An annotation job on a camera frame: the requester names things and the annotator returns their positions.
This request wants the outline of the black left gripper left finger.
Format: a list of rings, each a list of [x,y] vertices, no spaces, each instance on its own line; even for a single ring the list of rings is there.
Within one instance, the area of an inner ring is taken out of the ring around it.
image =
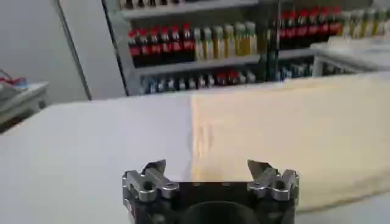
[[[179,192],[179,183],[164,175],[166,160],[147,163],[139,172],[128,170],[122,176],[124,201],[138,200],[144,203],[155,201],[158,197],[172,199]]]

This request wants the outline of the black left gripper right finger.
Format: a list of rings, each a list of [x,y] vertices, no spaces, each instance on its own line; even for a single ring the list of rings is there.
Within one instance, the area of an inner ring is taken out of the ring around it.
[[[286,169],[282,173],[269,163],[247,160],[253,181],[247,183],[247,190],[257,198],[271,197],[276,201],[297,201],[299,197],[299,174]]]

